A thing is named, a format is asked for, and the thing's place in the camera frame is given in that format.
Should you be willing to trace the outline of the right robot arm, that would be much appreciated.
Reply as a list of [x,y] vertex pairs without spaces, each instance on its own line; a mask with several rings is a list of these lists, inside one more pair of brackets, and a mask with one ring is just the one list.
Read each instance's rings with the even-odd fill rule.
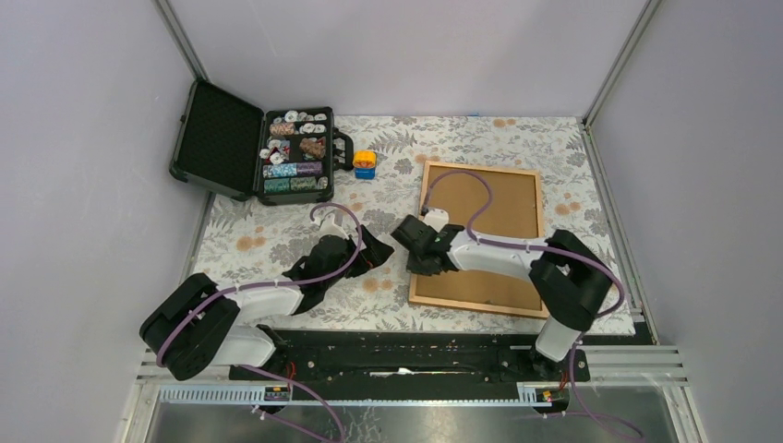
[[574,345],[604,316],[611,289],[622,285],[576,235],[512,238],[447,223],[440,228],[408,215],[391,234],[408,253],[406,268],[420,276],[449,271],[485,271],[530,282],[549,312],[529,365],[551,380],[566,367]]

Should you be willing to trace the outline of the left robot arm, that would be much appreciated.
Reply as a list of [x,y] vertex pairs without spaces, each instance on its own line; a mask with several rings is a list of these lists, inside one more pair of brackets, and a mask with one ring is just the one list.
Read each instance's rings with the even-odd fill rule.
[[366,226],[359,239],[324,233],[310,253],[270,281],[220,287],[205,273],[187,277],[141,324],[156,364],[183,381],[210,365],[251,365],[266,379],[286,367],[284,351],[249,321],[296,316],[320,304],[337,282],[381,267],[394,249]]

